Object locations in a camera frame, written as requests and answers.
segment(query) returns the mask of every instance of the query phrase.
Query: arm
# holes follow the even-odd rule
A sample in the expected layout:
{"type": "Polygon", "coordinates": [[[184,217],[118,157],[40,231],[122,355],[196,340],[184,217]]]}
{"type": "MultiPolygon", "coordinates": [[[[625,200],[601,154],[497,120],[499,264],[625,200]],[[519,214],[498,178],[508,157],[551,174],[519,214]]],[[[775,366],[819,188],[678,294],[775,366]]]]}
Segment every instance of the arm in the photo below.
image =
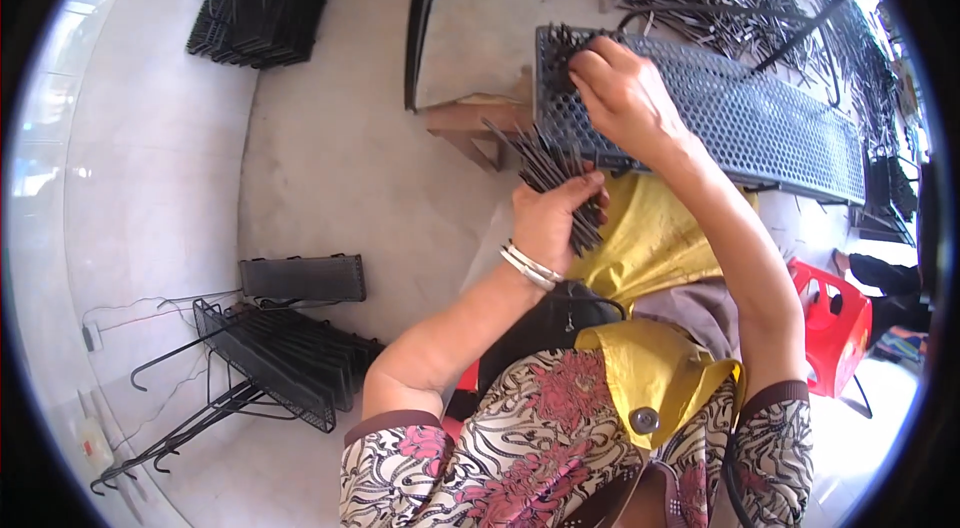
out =
{"type": "Polygon", "coordinates": [[[804,312],[784,260],[684,126],[653,62],[600,37],[571,59],[570,72],[594,128],[660,176],[700,224],[739,313],[746,401],[771,384],[806,381],[804,312]]]}
{"type": "MultiPolygon", "coordinates": [[[[571,178],[542,195],[523,184],[513,192],[513,244],[528,258],[564,274],[570,268],[573,211],[603,192],[603,174],[571,178]]],[[[601,207],[609,198],[600,198],[601,207]]],[[[370,366],[363,419],[415,409],[437,418],[441,393],[533,308],[546,292],[506,261],[449,309],[416,324],[370,366]]]]}

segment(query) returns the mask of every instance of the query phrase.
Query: silver bracelet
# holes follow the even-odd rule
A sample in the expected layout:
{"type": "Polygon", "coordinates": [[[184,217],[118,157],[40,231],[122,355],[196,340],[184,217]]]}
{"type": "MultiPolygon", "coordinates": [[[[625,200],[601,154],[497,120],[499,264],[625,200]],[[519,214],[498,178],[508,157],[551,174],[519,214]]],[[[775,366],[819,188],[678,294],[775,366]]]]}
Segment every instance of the silver bracelet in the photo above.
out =
{"type": "Polygon", "coordinates": [[[527,266],[537,274],[541,275],[546,280],[553,282],[554,284],[559,284],[564,281],[564,277],[558,274],[556,271],[551,270],[546,266],[542,266],[541,264],[537,263],[530,257],[527,257],[526,255],[521,253],[521,250],[517,248],[517,246],[514,245],[513,242],[510,242],[510,246],[504,246],[504,249],[507,250],[508,254],[519,259],[520,262],[523,263],[523,265],[527,266]]]}
{"type": "Polygon", "coordinates": [[[507,252],[506,248],[500,249],[500,255],[503,256],[503,258],[506,259],[508,262],[510,262],[510,265],[516,268],[523,276],[527,278],[527,280],[529,280],[530,282],[533,282],[536,286],[540,287],[544,291],[549,293],[550,291],[553,290],[553,287],[556,286],[556,284],[554,284],[550,280],[536,273],[531,268],[528,268],[527,266],[523,265],[523,262],[520,259],[510,255],[510,253],[507,252]]]}

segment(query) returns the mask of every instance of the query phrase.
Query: perforated metal panel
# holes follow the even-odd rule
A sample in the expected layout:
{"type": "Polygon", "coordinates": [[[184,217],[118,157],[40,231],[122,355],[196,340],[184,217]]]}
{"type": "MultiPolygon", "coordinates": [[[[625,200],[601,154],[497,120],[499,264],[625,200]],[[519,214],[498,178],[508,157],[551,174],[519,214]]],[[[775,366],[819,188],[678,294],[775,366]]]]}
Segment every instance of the perforated metal panel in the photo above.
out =
{"type": "MultiPolygon", "coordinates": [[[[596,32],[569,30],[579,42],[596,32]]],[[[536,29],[537,125],[561,149],[576,138],[602,169],[646,171],[591,126],[557,54],[557,37],[555,26],[536,29]]],[[[653,60],[683,122],[734,182],[863,205],[863,156],[849,117],[724,56],[654,38],[617,38],[653,60]]]]}

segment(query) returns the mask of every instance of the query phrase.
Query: woman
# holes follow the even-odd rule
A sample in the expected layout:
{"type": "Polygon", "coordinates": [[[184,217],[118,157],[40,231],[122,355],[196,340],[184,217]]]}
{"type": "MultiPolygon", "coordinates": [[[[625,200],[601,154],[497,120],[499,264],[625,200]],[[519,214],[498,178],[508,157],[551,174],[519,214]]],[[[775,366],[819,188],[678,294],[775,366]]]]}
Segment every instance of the woman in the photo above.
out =
{"type": "Polygon", "coordinates": [[[637,233],[643,222],[611,202],[604,183],[614,182],[598,172],[541,195],[517,188],[504,262],[370,368],[363,421],[345,437],[342,523],[798,525],[812,481],[804,315],[777,247],[684,126],[649,59],[599,37],[571,59],[570,78],[594,128],[654,171],[650,180],[672,191],[697,233],[671,228],[669,238],[627,248],[623,218],[637,233]],[[604,297],[603,288],[637,296],[636,315],[649,298],[702,286],[722,269],[739,347],[703,342],[684,314],[582,330],[573,347],[508,366],[454,442],[440,427],[441,392],[570,274],[571,214],[592,197],[607,214],[621,211],[597,253],[605,267],[579,271],[587,284],[604,297]],[[716,270],[701,261],[698,235],[716,270]],[[630,259],[611,261],[617,251],[630,259]],[[665,259],[684,267],[665,268],[665,259]]]}

